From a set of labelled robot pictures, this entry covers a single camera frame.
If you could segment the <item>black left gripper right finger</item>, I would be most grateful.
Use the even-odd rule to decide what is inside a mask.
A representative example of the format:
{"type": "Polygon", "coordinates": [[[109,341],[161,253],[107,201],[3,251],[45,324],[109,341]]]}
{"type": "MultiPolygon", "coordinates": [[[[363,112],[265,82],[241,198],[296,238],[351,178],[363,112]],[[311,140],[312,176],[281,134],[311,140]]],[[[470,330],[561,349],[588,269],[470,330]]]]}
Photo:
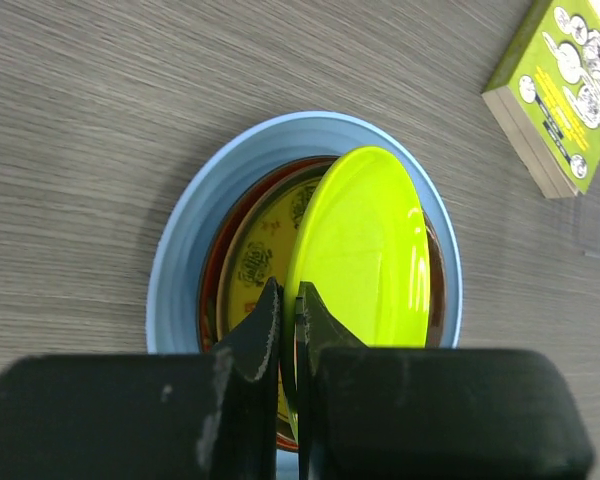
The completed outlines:
{"type": "Polygon", "coordinates": [[[296,300],[303,479],[584,479],[595,449],[545,355],[365,346],[303,283],[296,300]]]}

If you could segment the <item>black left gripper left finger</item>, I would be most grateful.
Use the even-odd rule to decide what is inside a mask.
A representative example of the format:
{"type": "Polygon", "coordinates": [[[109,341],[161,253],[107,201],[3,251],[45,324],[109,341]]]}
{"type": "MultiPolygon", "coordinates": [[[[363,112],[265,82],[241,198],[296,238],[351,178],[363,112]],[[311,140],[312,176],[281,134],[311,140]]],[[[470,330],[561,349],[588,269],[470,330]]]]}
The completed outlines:
{"type": "Polygon", "coordinates": [[[281,289],[203,354],[38,355],[0,372],[0,479],[272,479],[281,289]]]}

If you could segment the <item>light blue plate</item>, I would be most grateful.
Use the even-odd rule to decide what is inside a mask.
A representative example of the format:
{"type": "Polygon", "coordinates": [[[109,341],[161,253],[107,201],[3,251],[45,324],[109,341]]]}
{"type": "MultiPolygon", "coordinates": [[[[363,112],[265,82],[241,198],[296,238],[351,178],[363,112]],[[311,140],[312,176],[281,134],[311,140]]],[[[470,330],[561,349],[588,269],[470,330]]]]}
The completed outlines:
{"type": "Polygon", "coordinates": [[[320,156],[336,157],[376,145],[406,168],[432,224],[446,282],[439,345],[454,348],[462,323],[463,280],[455,232],[428,174],[395,138],[356,117],[304,111],[264,121],[223,146],[202,167],[176,203],[158,244],[146,302],[146,344],[151,353],[202,349],[203,271],[230,219],[238,218],[257,188],[284,170],[320,156]]]}

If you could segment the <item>lime green plate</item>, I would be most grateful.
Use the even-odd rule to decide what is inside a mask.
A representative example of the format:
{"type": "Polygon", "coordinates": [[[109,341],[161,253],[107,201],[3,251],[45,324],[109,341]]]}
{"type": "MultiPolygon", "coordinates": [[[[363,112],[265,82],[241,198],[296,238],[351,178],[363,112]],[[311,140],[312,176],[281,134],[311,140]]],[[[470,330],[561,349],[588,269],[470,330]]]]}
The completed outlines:
{"type": "Polygon", "coordinates": [[[421,202],[403,164],[378,146],[356,148],[321,178],[301,219],[282,307],[281,381],[298,428],[295,301],[313,284],[327,310],[363,344],[422,347],[430,260],[421,202]]]}

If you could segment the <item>yellow patterned plate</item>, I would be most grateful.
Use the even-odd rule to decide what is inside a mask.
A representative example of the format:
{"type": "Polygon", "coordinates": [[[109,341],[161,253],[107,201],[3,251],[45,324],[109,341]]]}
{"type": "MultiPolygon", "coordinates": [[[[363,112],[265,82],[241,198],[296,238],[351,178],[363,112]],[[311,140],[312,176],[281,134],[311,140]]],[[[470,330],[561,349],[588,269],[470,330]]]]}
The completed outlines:
{"type": "Polygon", "coordinates": [[[285,281],[299,224],[321,177],[333,163],[315,158],[311,165],[269,174],[248,190],[249,205],[234,216],[215,300],[219,339],[238,326],[260,297],[266,281],[285,281]]]}

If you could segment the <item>red floral plate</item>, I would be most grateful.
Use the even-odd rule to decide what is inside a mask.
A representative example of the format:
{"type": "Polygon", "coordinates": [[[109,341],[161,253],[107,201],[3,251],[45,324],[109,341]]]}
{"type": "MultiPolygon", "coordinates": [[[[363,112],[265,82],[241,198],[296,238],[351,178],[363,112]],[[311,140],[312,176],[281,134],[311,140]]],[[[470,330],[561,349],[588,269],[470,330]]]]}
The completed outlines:
{"type": "MultiPolygon", "coordinates": [[[[336,157],[326,157],[320,156],[318,158],[331,158],[333,163],[342,156],[336,157]]],[[[297,167],[301,167],[304,165],[311,165],[313,160],[309,160],[307,162],[301,163],[297,167]]],[[[288,173],[294,167],[284,170],[283,172],[288,173]]],[[[446,282],[444,279],[444,273],[442,271],[442,261],[440,256],[440,249],[437,244],[437,238],[432,230],[432,224],[428,219],[424,211],[424,207],[421,203],[421,207],[424,213],[426,231],[427,231],[427,239],[428,239],[428,248],[429,248],[429,260],[430,260],[430,312],[429,312],[429,321],[428,321],[428,330],[426,343],[424,347],[438,347],[439,340],[441,338],[442,332],[442,315],[443,315],[443,307],[446,303],[446,282]]],[[[230,219],[228,226],[224,227],[220,231],[220,240],[217,244],[212,247],[212,255],[210,264],[203,271],[203,282],[202,282],[202,298],[199,303],[199,312],[202,315],[202,345],[205,348],[210,348],[215,343],[219,342],[223,338],[219,339],[216,334],[216,325],[215,325],[215,300],[218,289],[218,281],[220,275],[220,269],[222,267],[225,255],[227,253],[227,248],[230,242],[231,235],[235,232],[237,228],[238,220],[230,219]]]]}

